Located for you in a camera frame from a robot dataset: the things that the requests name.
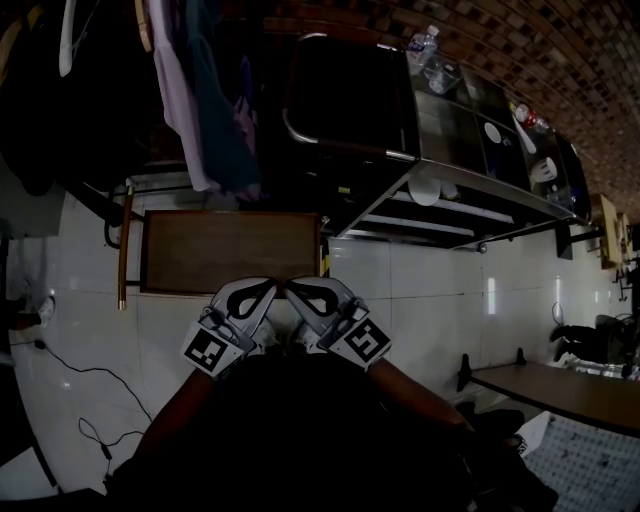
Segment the handle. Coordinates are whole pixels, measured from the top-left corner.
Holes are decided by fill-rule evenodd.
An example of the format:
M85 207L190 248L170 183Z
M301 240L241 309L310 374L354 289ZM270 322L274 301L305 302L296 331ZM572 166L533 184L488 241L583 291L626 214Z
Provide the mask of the handle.
M129 248L129 227L131 226L131 208L133 207L133 186L127 187L124 199L124 218L120 229L120 254L118 259L118 309L127 309L127 249Z

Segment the cup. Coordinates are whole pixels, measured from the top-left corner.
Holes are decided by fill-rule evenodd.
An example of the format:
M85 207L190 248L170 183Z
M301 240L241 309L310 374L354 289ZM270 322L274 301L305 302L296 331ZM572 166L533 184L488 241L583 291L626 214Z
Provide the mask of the cup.
M531 178L536 183L546 183L558 177L558 168L551 158L543 158L531 168Z

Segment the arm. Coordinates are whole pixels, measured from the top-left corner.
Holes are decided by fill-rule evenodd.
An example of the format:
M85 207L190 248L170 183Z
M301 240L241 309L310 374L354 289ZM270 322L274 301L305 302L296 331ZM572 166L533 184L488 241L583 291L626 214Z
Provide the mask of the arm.
M424 421L441 427L473 430L451 404L407 377L386 359L376 362L367 375L384 396Z
M215 381L194 370L178 392L162 408L145 432L135 455L152 455L175 433L184 429L202 410Z

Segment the black cable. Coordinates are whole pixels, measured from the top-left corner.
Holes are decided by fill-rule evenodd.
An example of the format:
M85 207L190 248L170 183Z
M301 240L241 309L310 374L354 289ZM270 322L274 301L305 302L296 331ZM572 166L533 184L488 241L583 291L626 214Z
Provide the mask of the black cable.
M144 408L144 406L142 405L142 402L140 401L140 399L138 398L138 395L136 395L131 388L127 385L127 383L124 381L124 379L121 379L120 377L118 377L115 373L113 373L111 370L107 369L107 368L100 368L99 366L96 366L94 368L86 368L84 370L80 370L79 368L74 368L73 366L65 363L62 358L58 357L56 354L54 354L51 349L49 347L47 347L47 345L44 345L44 348L47 352L49 352L49 354L51 354L55 359L57 359L58 361L60 361L63 365L65 365L67 368L69 368L69 370L73 370L74 372L78 372L78 373L86 373L86 372L106 372L108 374L110 374L113 378L118 379L120 382L122 382L122 385L127 388L127 391L129 393L131 393L131 395L133 396L133 398L136 399L136 402L138 402L138 405L140 406L140 409L142 409L142 412L145 413L145 415L147 416L147 418L149 418L149 421L153 421L153 419L151 418L151 415L147 412L147 410Z
M82 430L82 427L80 426L82 424L82 422L85 422L87 425L89 425L89 427L91 427L91 430L93 430L94 434L96 435L96 437L90 436L89 434L87 434L84 430ZM102 441L102 439L100 439L100 436L98 435L98 431L96 430L96 428L89 423L88 420L84 419L84 418L80 418L78 419L78 430L80 431L80 433L88 438L88 439L93 439L96 443L100 443L103 446L115 446L117 445L120 441L122 441L125 437L130 436L132 434L140 434L141 436L144 435L144 432L140 432L139 430L132 430L131 432L125 432L124 434L122 434L117 441L113 442L113 443L105 443Z
M67 364L61 357L57 356L56 354L54 354L51 349L46 345L46 343L42 340L35 340L35 341L26 341L26 342L22 342L22 343L12 343L11 345L29 345L31 343L35 343L36 347L38 347L41 350L46 350L47 352L49 352L49 354L51 354L55 359L57 359L58 361L60 361L64 366L66 366L67 368L69 368L69 370L73 370L74 372L78 372L78 373L86 373L86 372L106 372L109 375L111 375L113 378L118 379L120 382L122 382L122 385L127 388L127 391L129 393L131 393L131 396L133 396L133 398L136 399L136 402L138 402L138 405L140 406L140 409L142 409L142 412L145 414L145 416L147 418L149 418L149 421L153 421L153 418L151 417L151 415L147 412L147 410L144 408L144 406L142 405L142 402L140 401L140 399L138 398L138 395L136 395L133 390L127 385L127 383L120 377L118 377L115 373L113 373L111 370L109 370L108 368L101 368L99 366L93 367L93 368L86 368L84 370L81 370L80 368L74 368L73 366Z
M83 421L87 425L89 425L89 427L91 427L91 430L93 430L93 433L96 435L96 437L90 436L84 430L82 430L81 425L82 425ZM100 439L100 434L98 434L98 431L96 430L96 427L94 427L91 423L89 423L89 420L86 420L84 418L79 418L78 419L78 430L87 439L91 439L92 441L95 441L96 443L98 443L100 445L100 450L102 450L102 455L104 455L104 458L107 459L107 472L104 474L104 480L103 480L103 483L104 483L105 487L107 487L107 485L109 483L109 479L111 478L111 475L109 474L109 471L111 470L111 460L113 459L113 456L111 455L111 451L109 450L109 447L117 445L126 436L130 436L130 435L133 435L133 434L140 434L141 436L144 435L144 432L140 432L139 430L132 430L131 432L125 432L124 434L122 434L118 438L118 440L114 441L113 443L105 443L105 442L102 441L102 439Z

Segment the white fabric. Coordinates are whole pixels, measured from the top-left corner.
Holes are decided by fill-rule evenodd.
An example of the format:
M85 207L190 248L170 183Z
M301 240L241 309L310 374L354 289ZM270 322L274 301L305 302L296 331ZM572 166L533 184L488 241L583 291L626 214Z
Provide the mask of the white fabric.
M220 185L204 173L196 101L168 35L171 34L169 1L149 0L148 7L164 119L180 135L194 190L219 190Z

